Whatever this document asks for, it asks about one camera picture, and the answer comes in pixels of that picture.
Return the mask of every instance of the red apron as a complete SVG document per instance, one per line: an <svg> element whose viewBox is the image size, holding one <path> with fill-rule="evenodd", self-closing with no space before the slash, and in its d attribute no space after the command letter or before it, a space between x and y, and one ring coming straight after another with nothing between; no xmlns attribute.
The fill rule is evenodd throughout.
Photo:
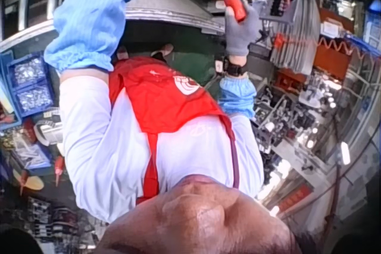
<svg viewBox="0 0 381 254"><path fill-rule="evenodd" d="M205 115L218 116L225 126L232 148L233 187L238 188L238 159L232 123L201 86L157 59L136 57L119 61L110 74L112 105L124 87L140 129L148 136L151 151L143 182L143 197L137 203L159 194L156 167L159 133L176 132L188 121Z"/></svg>

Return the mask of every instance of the red handle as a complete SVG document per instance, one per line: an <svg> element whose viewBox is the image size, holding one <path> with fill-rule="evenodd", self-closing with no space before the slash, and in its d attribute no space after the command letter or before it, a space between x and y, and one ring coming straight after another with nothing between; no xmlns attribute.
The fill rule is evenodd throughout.
<svg viewBox="0 0 381 254"><path fill-rule="evenodd" d="M232 7L235 18L238 22L244 21L246 18L246 9L241 0L224 0L227 7Z"/></svg>

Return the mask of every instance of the foot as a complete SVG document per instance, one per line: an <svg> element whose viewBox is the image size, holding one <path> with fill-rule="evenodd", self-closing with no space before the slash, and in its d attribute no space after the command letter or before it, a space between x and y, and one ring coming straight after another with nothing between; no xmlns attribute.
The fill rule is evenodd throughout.
<svg viewBox="0 0 381 254"><path fill-rule="evenodd" d="M155 51L155 52L153 52L153 53L151 54L151 57L154 56L154 55L156 55L157 53L162 53L163 56L165 57L165 56L169 55L170 53L172 53L172 52L173 52L173 49L174 49L174 47L173 47L172 44L166 44L166 45L164 45L159 51Z"/></svg>
<svg viewBox="0 0 381 254"><path fill-rule="evenodd" d="M117 51L117 58L118 60L122 59L129 59L129 53L127 52L127 49L125 46L120 46Z"/></svg>

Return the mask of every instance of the blue sleeve cover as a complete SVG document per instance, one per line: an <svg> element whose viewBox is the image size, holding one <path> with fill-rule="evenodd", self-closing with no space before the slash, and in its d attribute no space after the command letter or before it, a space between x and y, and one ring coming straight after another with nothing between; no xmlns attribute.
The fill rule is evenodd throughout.
<svg viewBox="0 0 381 254"><path fill-rule="evenodd" d="M97 66L112 71L126 24L129 0L65 0L54 12L59 37L45 50L45 61L59 71Z"/></svg>
<svg viewBox="0 0 381 254"><path fill-rule="evenodd" d="M225 77L220 82L220 87L221 96L218 104L226 114L243 114L248 118L254 117L254 98L257 91L249 79Z"/></svg>

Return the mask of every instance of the black watch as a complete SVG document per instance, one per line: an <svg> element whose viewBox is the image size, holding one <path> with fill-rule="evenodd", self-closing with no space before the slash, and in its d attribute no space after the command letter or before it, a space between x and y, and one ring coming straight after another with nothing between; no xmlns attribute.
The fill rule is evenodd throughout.
<svg viewBox="0 0 381 254"><path fill-rule="evenodd" d="M224 71L233 77L239 77L248 71L247 64L241 67L240 65L234 65L229 61L229 57L225 57L224 61Z"/></svg>

